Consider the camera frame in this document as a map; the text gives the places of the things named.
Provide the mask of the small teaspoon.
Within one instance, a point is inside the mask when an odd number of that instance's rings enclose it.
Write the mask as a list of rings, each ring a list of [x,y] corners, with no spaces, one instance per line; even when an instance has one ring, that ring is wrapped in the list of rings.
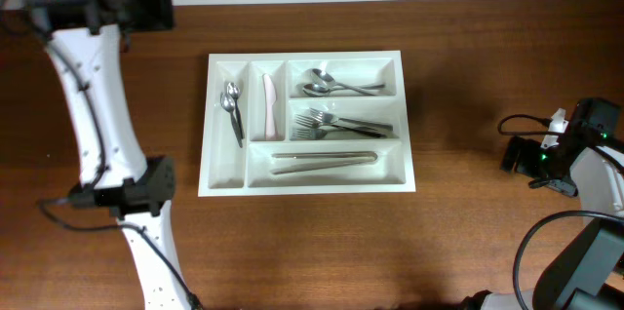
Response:
[[[243,147],[243,138],[242,138],[242,134],[239,128],[239,122],[238,119],[236,117],[235,114],[235,103],[234,103],[234,99],[226,94],[226,93],[221,93],[220,94],[220,105],[221,107],[227,111],[229,113],[230,116],[230,122],[231,122],[231,126],[234,132],[234,135],[236,137],[236,141],[238,143],[238,146],[240,148]]]
[[[239,130],[241,132],[241,139],[244,139],[245,138],[245,134],[244,134],[244,130],[243,130],[242,115],[241,115],[241,112],[240,112],[240,108],[238,106],[238,99],[240,98],[242,92],[241,92],[239,87],[234,82],[228,82],[226,84],[226,91],[234,100],[234,103],[235,103],[235,113],[236,113],[236,118],[237,118],[237,121],[238,121]]]

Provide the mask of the white plastic butter knife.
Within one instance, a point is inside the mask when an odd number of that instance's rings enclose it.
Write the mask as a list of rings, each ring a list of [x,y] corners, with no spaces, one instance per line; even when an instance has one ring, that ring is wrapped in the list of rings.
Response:
[[[275,85],[268,73],[262,75],[262,80],[265,95],[265,139],[276,140],[277,128],[274,115],[274,105],[277,101],[277,92]]]

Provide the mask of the large silver spoon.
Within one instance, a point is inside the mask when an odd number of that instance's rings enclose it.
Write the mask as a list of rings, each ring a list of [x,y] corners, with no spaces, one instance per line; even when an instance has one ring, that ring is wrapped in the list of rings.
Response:
[[[315,79],[316,84],[323,87],[324,89],[327,89],[329,92],[347,90],[356,92],[364,96],[373,96],[373,91],[379,91],[385,88],[385,84],[375,84],[372,86],[359,87],[340,83],[336,81],[327,71],[319,68],[310,69],[310,74]]]
[[[380,90],[385,87],[384,83],[371,84],[362,86],[364,90]],[[301,90],[309,97],[328,97],[332,93],[348,91],[348,88],[336,86],[334,88],[328,88],[316,83],[308,83],[301,86]]]

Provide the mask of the silver fork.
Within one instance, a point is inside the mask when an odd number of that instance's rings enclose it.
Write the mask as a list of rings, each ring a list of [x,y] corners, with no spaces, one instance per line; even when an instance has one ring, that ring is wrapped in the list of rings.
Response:
[[[305,128],[309,128],[309,129],[321,129],[323,127],[332,127],[332,128],[336,128],[336,129],[340,129],[340,130],[344,130],[348,132],[353,132],[359,135],[370,136],[374,138],[386,138],[385,134],[382,134],[374,130],[364,130],[360,128],[341,126],[341,125],[336,125],[336,124],[331,124],[331,123],[323,123],[319,120],[316,120],[310,116],[305,116],[305,115],[297,114],[294,116],[294,120],[298,125],[303,126]]]
[[[376,132],[369,132],[369,131],[350,129],[350,128],[341,128],[341,127],[338,127],[337,129],[333,129],[333,130],[323,130],[320,128],[318,129],[301,128],[301,129],[295,129],[293,132],[294,137],[297,139],[310,139],[310,140],[323,139],[329,135],[342,134],[342,133],[361,135],[361,136],[372,137],[372,138],[386,138],[386,135],[376,133]]]
[[[318,120],[323,123],[330,123],[330,124],[347,123],[347,124],[359,125],[363,127],[376,129],[376,130],[385,130],[385,131],[390,131],[390,132],[394,130],[394,127],[390,124],[383,124],[383,123],[376,123],[376,122],[370,122],[370,121],[355,120],[355,119],[349,119],[345,117],[339,117],[327,111],[322,111],[322,110],[318,110],[315,108],[310,108],[309,113],[315,120]]]

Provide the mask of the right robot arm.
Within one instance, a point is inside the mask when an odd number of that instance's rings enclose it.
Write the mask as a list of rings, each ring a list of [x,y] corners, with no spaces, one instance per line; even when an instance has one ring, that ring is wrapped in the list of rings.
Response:
[[[607,284],[623,271],[623,143],[614,131],[619,105],[582,98],[572,115],[560,108],[540,119],[542,130],[513,132],[501,162],[507,173],[529,177],[529,188],[546,187],[579,200],[578,210],[550,214],[525,234],[512,266],[510,294],[480,291],[462,309],[620,309],[622,291]],[[581,217],[585,226],[541,273],[531,290],[520,286],[522,258],[530,240],[548,223]]]

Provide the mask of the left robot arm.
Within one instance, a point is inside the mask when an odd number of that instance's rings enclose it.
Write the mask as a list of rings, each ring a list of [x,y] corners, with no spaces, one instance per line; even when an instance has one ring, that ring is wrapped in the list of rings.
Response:
[[[67,197],[39,202],[42,214],[77,231],[51,206],[109,211],[107,231],[129,245],[147,309],[199,309],[176,255],[171,209],[174,161],[148,158],[134,132],[120,55],[133,32],[171,30],[173,0],[23,0],[61,82],[76,136],[80,175]]]

